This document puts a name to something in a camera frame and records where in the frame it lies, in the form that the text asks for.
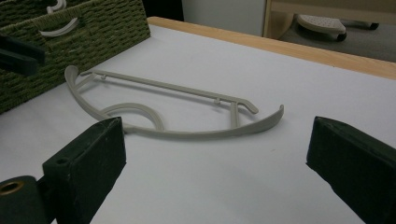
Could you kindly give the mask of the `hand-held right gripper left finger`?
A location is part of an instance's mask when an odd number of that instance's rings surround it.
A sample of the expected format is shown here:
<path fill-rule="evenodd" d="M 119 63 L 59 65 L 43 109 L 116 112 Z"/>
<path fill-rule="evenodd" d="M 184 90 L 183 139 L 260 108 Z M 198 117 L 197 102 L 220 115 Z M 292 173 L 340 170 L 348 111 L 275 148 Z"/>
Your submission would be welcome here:
<path fill-rule="evenodd" d="M 122 120 L 105 119 L 43 163 L 58 224 L 89 224 L 126 164 Z"/>

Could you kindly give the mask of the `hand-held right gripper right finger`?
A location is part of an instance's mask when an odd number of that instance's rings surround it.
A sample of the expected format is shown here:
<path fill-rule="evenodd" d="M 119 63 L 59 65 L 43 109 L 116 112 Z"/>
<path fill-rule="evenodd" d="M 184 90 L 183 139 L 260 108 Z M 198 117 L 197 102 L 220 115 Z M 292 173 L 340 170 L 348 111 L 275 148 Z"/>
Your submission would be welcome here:
<path fill-rule="evenodd" d="M 344 122 L 316 117 L 306 164 L 366 224 L 396 224 L 396 148 Z"/>

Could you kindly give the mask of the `green woven basket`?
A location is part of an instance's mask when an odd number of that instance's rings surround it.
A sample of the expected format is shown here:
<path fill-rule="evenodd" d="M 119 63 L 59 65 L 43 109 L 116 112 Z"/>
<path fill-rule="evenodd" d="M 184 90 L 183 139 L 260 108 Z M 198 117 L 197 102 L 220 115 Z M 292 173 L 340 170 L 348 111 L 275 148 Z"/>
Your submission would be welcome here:
<path fill-rule="evenodd" d="M 150 37 L 141 0 L 66 0 L 65 9 L 49 14 L 57 0 L 0 1 L 0 34 L 45 51 L 45 63 L 33 76 L 0 68 L 0 114 L 64 83 L 64 69 L 88 70 Z M 46 37 L 78 18 L 66 35 Z"/>

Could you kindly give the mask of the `dark chair base leg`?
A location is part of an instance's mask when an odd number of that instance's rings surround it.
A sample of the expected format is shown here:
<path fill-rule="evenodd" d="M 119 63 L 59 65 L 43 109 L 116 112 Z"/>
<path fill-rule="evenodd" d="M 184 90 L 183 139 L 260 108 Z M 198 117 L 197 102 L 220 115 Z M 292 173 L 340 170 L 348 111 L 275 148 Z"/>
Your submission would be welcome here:
<path fill-rule="evenodd" d="M 362 29 L 362 30 L 373 31 L 379 27 L 378 23 L 367 22 L 367 21 L 341 20 L 341 23 L 345 25 L 346 28 L 350 28 L 350 29 Z"/>

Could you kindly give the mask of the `white cabinet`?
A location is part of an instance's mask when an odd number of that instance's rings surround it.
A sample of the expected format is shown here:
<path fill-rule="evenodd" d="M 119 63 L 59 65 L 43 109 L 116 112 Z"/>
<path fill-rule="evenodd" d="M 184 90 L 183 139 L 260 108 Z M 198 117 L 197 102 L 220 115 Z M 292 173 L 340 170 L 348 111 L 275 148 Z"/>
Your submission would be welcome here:
<path fill-rule="evenodd" d="M 266 0 L 182 0 L 184 20 L 261 36 Z"/>

